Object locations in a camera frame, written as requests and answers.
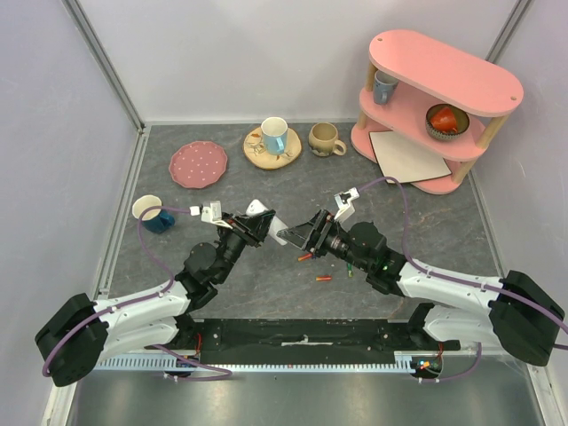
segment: metal bowl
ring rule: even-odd
[[[432,126],[432,123],[430,122],[431,118],[434,116],[435,113],[437,113],[443,107],[449,107],[454,113],[455,120],[457,121],[457,129],[458,129],[457,133],[454,133],[453,131],[443,132],[434,129],[434,126]],[[432,106],[426,113],[426,131],[428,131],[428,134],[436,140],[441,140],[443,142],[448,140],[454,140],[459,136],[461,136],[463,133],[465,133],[468,128],[469,128],[468,113],[453,105],[437,104],[435,106]]]

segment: gray floor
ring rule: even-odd
[[[352,123],[339,123],[340,138],[349,147],[341,157],[319,158],[306,150],[309,123],[292,124],[304,143],[300,157],[280,170],[261,170],[242,152],[250,124],[154,126],[150,133],[134,200],[151,193],[164,205],[189,207],[220,200],[223,210],[244,212],[255,198],[276,209],[287,225],[309,220],[320,208],[336,211],[334,194],[381,176],[378,166],[351,146]],[[170,157],[195,140],[212,140],[229,158],[227,172],[214,185],[187,190],[170,177]],[[461,272],[495,274],[469,180],[448,195],[431,195],[405,185],[410,204],[410,248],[424,262]],[[162,235],[145,233],[148,247],[178,272],[190,248],[213,241],[216,230],[196,217],[176,216],[176,225]],[[356,213],[346,223],[374,221],[389,245],[400,250],[402,201],[395,186],[379,184],[356,201]],[[343,262],[327,256],[297,262],[302,253],[268,239],[261,248],[246,248],[219,295],[196,318],[397,318],[407,319],[416,301],[384,296],[371,289],[365,275],[347,278]],[[315,277],[331,274],[332,281]],[[129,217],[112,280],[111,296],[150,288],[166,280],[164,272],[142,252],[136,221]]]

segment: blue cup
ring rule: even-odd
[[[161,205],[162,200],[155,195],[144,195],[132,204],[132,216],[138,219],[144,210]],[[175,223],[176,219],[163,209],[150,210],[142,217],[142,225],[151,233],[163,233]]]
[[[373,86],[373,100],[376,104],[384,105],[391,100],[397,89],[398,79],[381,70],[375,73],[375,85]]]
[[[270,117],[260,125],[263,144],[268,154],[281,155],[286,151],[288,124],[280,117]]]

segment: pink plate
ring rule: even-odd
[[[182,146],[170,162],[171,178],[188,189],[214,184],[226,169],[225,150],[209,140],[196,140]]]

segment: pink shelf tier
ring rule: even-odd
[[[377,105],[373,92],[365,89],[359,94],[359,103],[368,117],[447,160],[467,162],[485,152],[484,148],[476,146],[485,126],[474,116],[469,117],[469,128],[459,138],[447,142],[432,138],[426,131],[426,112],[440,100],[406,83],[398,84],[386,105]]]
[[[369,132],[388,130],[390,129],[370,119],[367,119],[367,126],[365,129],[360,129],[357,125],[353,126],[353,129],[351,130],[351,143],[353,144],[353,148],[355,148],[355,151],[359,154],[367,157],[372,162],[376,162]],[[451,160],[446,160],[446,164],[452,172],[455,172],[460,166],[459,162],[453,162]],[[437,179],[424,180],[422,182],[414,182],[412,185],[422,189],[426,193],[434,193],[436,195],[450,193],[459,186],[459,184],[452,181],[451,175],[442,178],[439,177]]]
[[[506,69],[415,31],[377,35],[369,59],[385,73],[471,114],[507,115],[523,100],[523,86]]]

